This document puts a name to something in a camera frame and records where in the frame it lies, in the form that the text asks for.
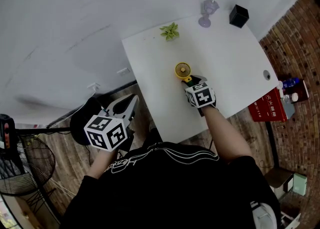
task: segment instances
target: small yellow fan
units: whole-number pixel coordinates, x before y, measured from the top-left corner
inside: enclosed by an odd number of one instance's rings
[[[175,75],[185,81],[186,83],[190,82],[192,78],[191,75],[191,67],[185,62],[178,63],[175,66]]]

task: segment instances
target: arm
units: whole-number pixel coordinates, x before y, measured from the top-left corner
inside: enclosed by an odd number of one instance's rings
[[[212,106],[202,108],[219,156],[227,163],[241,156],[251,156],[250,147],[243,136]]]
[[[104,150],[99,151],[88,172],[88,176],[99,179],[108,166],[115,160],[115,158],[117,158],[117,152],[118,149],[115,149],[112,152]]]
[[[117,149],[108,152],[100,150],[89,172],[84,176],[77,195],[69,204],[63,216],[60,229],[64,228],[91,228],[90,219],[79,219],[87,216],[88,207],[92,207],[99,198],[98,179],[117,156]]]

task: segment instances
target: red sign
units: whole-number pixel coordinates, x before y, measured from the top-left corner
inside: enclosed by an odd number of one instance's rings
[[[249,111],[255,122],[287,121],[277,88],[250,104]]]

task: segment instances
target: red brick wall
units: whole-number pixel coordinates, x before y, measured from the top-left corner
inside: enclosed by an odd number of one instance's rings
[[[320,221],[320,0],[297,0],[260,41],[275,73],[304,79],[308,101],[295,104],[287,122],[274,122],[280,167],[307,176],[305,196],[288,194],[282,203],[302,212],[299,228]]]

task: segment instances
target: black cube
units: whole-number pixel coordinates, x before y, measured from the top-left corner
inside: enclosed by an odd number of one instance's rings
[[[235,5],[229,16],[230,24],[242,28],[249,19],[248,10],[239,5]]]

